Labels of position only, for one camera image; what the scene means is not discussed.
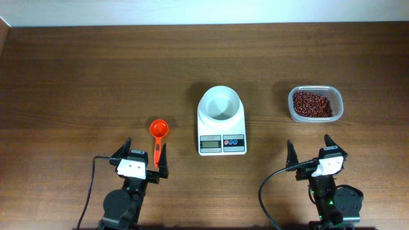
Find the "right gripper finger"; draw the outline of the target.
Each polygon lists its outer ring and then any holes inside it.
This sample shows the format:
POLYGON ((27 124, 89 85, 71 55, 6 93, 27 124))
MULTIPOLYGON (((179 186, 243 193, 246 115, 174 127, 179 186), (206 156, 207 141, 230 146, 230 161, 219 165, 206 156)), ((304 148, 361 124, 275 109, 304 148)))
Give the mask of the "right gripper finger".
POLYGON ((286 158, 286 170, 295 171, 295 166, 299 164, 297 153, 295 151, 293 143, 288 139, 287 141, 287 158, 286 158))
POLYGON ((345 150, 343 150, 338 144, 336 144, 328 134, 324 135, 324 141, 325 141, 326 149, 337 150, 338 152, 342 154, 342 156, 344 157, 347 156, 347 152, 345 152, 345 150))

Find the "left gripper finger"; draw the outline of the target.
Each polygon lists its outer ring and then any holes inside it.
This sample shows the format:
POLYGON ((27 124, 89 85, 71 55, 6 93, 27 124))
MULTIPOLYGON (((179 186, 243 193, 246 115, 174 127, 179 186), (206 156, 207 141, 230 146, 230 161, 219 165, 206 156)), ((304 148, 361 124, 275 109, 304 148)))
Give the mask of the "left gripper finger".
POLYGON ((158 168, 159 168, 159 177, 160 178, 168 178, 169 176, 169 169, 167 167, 167 154, 166 154, 166 144, 163 145, 160 158, 158 161, 158 168))
POLYGON ((129 153, 130 147, 132 143, 132 138, 129 137, 125 143, 120 147, 112 156, 111 159, 121 159, 123 158, 126 154, 129 153))

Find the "orange plastic measuring scoop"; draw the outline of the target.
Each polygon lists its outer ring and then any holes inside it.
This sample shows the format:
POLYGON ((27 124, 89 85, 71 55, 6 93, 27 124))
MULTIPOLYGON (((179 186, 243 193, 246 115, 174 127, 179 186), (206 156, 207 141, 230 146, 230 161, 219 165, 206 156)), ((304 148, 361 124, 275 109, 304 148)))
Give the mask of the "orange plastic measuring scoop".
POLYGON ((154 146, 154 165, 158 168, 162 152, 162 139, 168 134, 169 126, 163 119, 156 119, 150 125, 150 133, 155 138, 154 146))

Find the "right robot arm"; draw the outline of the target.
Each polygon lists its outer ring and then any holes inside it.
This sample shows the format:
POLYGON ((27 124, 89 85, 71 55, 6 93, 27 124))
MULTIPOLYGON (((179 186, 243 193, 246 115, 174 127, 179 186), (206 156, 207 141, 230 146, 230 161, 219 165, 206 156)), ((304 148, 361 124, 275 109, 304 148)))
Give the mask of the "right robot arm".
POLYGON ((311 221, 309 229, 354 229, 360 222, 363 192, 350 185, 336 185, 334 176, 344 169, 348 154, 329 135, 324 141, 318 156, 306 162, 298 161, 294 145, 288 141, 286 170, 295 171, 297 181, 309 182, 309 198, 320 218, 311 221))

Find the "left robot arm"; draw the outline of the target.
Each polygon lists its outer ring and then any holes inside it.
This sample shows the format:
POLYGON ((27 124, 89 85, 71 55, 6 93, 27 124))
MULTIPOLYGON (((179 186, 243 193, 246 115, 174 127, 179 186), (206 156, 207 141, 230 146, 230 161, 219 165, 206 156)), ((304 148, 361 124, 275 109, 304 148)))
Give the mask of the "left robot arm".
POLYGON ((131 148, 132 140, 125 143, 109 158, 116 174, 124 179, 120 189, 109 192, 104 201, 104 215, 99 229, 133 229, 139 219, 148 184, 158 184, 169 176, 166 146, 162 147, 158 171, 147 169, 148 153, 131 148))

